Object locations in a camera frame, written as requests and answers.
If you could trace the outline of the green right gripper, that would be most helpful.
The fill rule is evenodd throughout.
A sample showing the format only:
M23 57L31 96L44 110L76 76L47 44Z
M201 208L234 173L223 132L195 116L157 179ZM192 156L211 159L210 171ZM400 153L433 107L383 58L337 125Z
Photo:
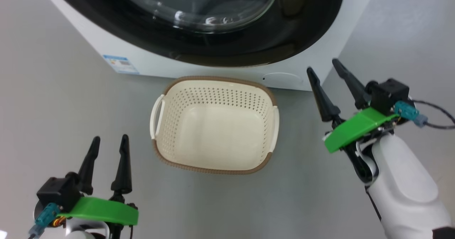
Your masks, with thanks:
M342 122L339 117L340 109L332 103L325 93L320 79L312 67L308 67L306 73L321 120L332 123L342 122L325 136L324 145L329 153L335 153L338 150L344 151L351 161L357 177L364 184L371 184L378 176L379 169L371 157L362 153L360 144L392 129L393 123L398 119L398 115L385 116L371 107L368 108L371 96L365 90L365 86L346 69L339 59L332 59L332 64L338 76L345 81L351 92L356 109L365 110Z

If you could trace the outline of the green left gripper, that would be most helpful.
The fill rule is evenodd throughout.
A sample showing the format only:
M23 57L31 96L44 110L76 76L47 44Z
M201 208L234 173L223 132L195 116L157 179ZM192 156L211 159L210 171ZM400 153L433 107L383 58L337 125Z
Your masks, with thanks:
M87 195L93 194L94 164L100 148L100 137L93 138L79 169L78 188ZM123 135L119 147L120 160L111 190L115 194L132 192L132 167L128 135ZM66 218L65 239L120 239L125 227L138 225L139 210L135 204L81 197L72 210L62 212Z

